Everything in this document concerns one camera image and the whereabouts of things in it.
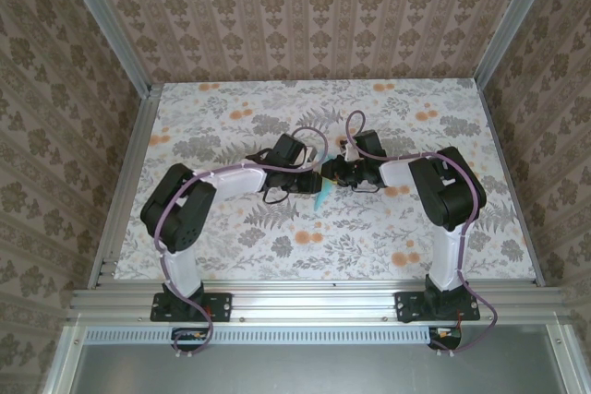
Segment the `aluminium table side rail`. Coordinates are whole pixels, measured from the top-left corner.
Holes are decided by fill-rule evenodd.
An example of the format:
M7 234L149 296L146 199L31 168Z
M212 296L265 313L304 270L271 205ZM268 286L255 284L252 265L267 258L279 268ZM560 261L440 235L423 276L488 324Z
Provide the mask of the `aluminium table side rail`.
M519 225L520 225L520 228L521 228L521 231L522 231L522 235L523 235L524 240L525 240L525 245L526 245L527 250L528 250L528 255L530 256L530 260L532 262L532 267L533 267L533 270L534 270L534 272L536 274L535 284L538 287L546 287L547 286L547 283L546 283L546 280L545 280L545 278L543 276L542 269L540 267L539 260L537 258L537 251L536 251L536 249L535 249L535 247L534 247L534 245L532 243L532 238L531 238L530 232L529 232L529 230L527 228L527 224L526 224L526 221L525 221L525 216L524 216L524 213L522 212L522 208L521 208L521 205L520 205L520 202L519 202L517 193L515 191L515 187L514 187L514 184L513 184L513 179L511 177L511 173L510 173L510 170L509 170L507 161L505 159L505 156L504 156L504 153L503 153L503 150L502 150L502 145L501 145L501 142L500 142L500 138L499 138L498 133L496 131L496 128L495 128L495 125L494 125L494 122L493 122L493 118L491 116L491 112L489 110L489 107L488 107L488 104L487 104L487 101L486 101L485 94L484 94L482 88L479 87L479 86L476 86L476 90L478 92L478 95L479 95L479 98L480 98L481 105L482 105L482 108L484 110L485 116L487 117L488 127L489 127L489 130L491 132L491 135L492 135L492 138L493 138L495 147L496 147L496 151L497 151L498 156L499 156L499 159L500 159L501 167L502 167L502 170L503 170L503 174L504 174L505 180L507 182L509 193L510 193L510 195L512 197L513 206L514 206L514 209L515 209L515 212L516 212L516 215L517 215L517 219L519 221Z
M140 102L115 194L90 273L89 290L96 290L100 286L103 268L107 268L107 277L113 277L115 274L112 267L116 266L126 237L127 224L162 92L163 84L154 84L150 87L148 96Z

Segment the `floral patterned table cover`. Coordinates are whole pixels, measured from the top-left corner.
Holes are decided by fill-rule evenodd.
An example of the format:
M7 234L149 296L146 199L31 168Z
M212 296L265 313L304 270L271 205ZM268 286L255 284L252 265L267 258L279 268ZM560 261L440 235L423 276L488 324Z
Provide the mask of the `floral patterned table cover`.
M115 276L158 280L162 270L139 213L167 169L214 169L296 132L337 154L347 132L377 132L388 155L454 146L488 202L465 252L470 280L535 278L487 117L470 78L171 83L163 86ZM225 200L193 250L207 280L422 279L434 228L409 182L373 192L332 187L315 196L279 191Z

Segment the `aluminium lower frame rail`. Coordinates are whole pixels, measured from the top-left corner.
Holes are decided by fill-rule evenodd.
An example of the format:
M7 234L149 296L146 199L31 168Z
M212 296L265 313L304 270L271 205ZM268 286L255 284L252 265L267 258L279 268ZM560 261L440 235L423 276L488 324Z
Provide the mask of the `aluminium lower frame rail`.
M42 394L70 394L84 347L86 329L82 326L63 328Z
M547 332L567 394L591 394L591 373L572 325L550 324Z

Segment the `grey metal panel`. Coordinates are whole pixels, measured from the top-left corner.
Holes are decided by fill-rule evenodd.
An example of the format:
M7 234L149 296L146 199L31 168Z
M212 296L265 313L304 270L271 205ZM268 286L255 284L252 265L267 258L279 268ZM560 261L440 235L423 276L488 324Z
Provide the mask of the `grey metal panel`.
M499 327L449 356L426 345L90 345L71 394L566 394L544 328Z

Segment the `black connector board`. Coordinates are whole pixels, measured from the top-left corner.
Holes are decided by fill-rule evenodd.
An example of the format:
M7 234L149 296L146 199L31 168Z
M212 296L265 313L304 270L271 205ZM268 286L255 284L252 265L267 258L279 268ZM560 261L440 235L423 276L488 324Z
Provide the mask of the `black connector board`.
M204 349L212 337L210 328L174 328L171 332L171 346L176 353L195 354Z
M460 327L435 327L428 329L429 348L432 350L456 350L462 340Z

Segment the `aluminium corner post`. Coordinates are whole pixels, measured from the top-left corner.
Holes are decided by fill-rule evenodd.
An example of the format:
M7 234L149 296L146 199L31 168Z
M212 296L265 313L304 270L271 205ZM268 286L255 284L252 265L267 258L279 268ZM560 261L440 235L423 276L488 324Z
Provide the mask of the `aluminium corner post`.
M136 55L131 40L126 36L124 27L119 23L116 8L108 0L83 0L104 37L114 51L121 66L142 100L146 100L151 91L151 80L147 70Z
M497 27L487 50L479 62L474 79L479 90L483 91L491 80L502 57L515 37L535 0L511 0Z

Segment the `aluminium cross beam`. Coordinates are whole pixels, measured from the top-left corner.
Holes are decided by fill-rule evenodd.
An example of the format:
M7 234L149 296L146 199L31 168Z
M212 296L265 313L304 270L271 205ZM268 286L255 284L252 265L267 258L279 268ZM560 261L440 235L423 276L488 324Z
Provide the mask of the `aluminium cross beam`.
M233 295L229 321L245 325L397 324L404 309L397 288L386 284L321 283L218 286ZM480 285L476 291L496 309L501 325L546 324L566 316L559 291L529 283ZM157 289L131 286L75 293L66 319L93 326L130 326L148 322Z

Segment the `light blue paper sheet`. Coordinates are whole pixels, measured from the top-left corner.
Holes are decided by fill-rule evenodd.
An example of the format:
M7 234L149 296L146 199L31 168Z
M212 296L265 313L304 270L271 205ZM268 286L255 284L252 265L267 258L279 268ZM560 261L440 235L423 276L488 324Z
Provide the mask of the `light blue paper sheet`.
M329 160L334 159L334 156L330 153L329 149L326 149L322 153L322 155L324 156L325 161L329 161ZM322 191L320 193L318 193L315 197L315 202L314 202L314 211L315 212L320 212L321 206L328 198L330 192L332 191L332 187L333 187L333 182L328 180L327 178L325 178L325 180L322 182L323 182Z

